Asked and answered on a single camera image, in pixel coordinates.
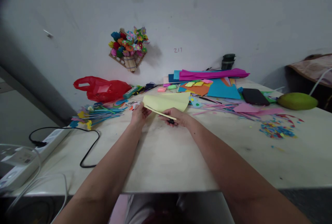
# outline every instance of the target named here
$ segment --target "green fruit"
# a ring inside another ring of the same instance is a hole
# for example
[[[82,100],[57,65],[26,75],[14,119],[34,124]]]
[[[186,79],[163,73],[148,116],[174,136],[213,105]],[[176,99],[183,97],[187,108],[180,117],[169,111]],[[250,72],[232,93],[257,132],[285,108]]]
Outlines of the green fruit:
[[[279,97],[278,104],[292,110],[309,110],[318,105],[318,100],[304,93],[288,93]]]

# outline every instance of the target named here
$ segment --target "white table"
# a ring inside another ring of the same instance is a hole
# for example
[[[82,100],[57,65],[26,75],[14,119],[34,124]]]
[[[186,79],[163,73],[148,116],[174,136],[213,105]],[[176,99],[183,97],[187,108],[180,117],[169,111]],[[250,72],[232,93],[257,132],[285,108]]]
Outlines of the white table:
[[[247,79],[238,79],[237,87],[240,86],[270,91],[269,88]],[[146,94],[160,93],[155,89],[131,100],[142,100]],[[274,187],[331,186],[332,114],[319,108],[306,111],[285,110],[285,114],[305,121],[296,124],[294,132],[297,139],[271,139],[259,131],[260,122],[238,119],[238,116],[231,113],[209,112],[194,117],[236,150]],[[193,108],[186,110],[189,114],[200,111],[202,110]],[[98,126],[101,137],[85,160],[86,165],[93,165],[101,160],[125,130],[130,118],[131,112],[127,109],[124,116],[106,120]],[[268,115],[263,119],[269,120],[272,117]],[[68,180],[69,194],[75,194],[92,170],[81,168],[79,163],[95,139],[96,133],[72,131],[43,163],[40,175],[64,173]],[[271,146],[279,147],[285,152]],[[12,195],[17,195],[22,188]],[[218,187],[189,132],[183,127],[166,126],[152,113],[143,129],[123,192],[210,190],[218,190]],[[38,182],[27,195],[63,195],[63,191],[62,178],[46,178]]]

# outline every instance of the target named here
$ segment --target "black phone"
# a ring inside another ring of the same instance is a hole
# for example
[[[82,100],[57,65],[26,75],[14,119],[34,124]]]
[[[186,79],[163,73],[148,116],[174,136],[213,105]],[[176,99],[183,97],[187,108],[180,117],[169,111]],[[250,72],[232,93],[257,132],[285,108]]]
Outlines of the black phone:
[[[245,101],[252,105],[270,105],[270,102],[258,89],[244,88],[242,92]]]

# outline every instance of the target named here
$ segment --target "bottle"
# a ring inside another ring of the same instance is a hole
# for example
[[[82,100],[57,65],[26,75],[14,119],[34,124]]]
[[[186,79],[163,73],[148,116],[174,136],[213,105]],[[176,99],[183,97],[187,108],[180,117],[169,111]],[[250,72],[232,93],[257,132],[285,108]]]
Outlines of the bottle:
[[[221,62],[221,70],[230,70],[232,69],[232,66],[235,61],[235,54],[226,54],[223,56],[222,62]]]

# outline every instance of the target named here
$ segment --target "red plastic bag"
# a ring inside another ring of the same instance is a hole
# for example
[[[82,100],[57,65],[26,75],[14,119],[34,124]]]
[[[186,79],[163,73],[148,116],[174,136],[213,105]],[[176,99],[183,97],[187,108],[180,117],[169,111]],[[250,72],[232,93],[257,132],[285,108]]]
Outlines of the red plastic bag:
[[[80,84],[88,83],[89,86],[81,86]],[[123,81],[107,81],[99,77],[86,76],[74,82],[76,89],[86,91],[87,98],[96,102],[115,101],[131,89],[126,82]]]

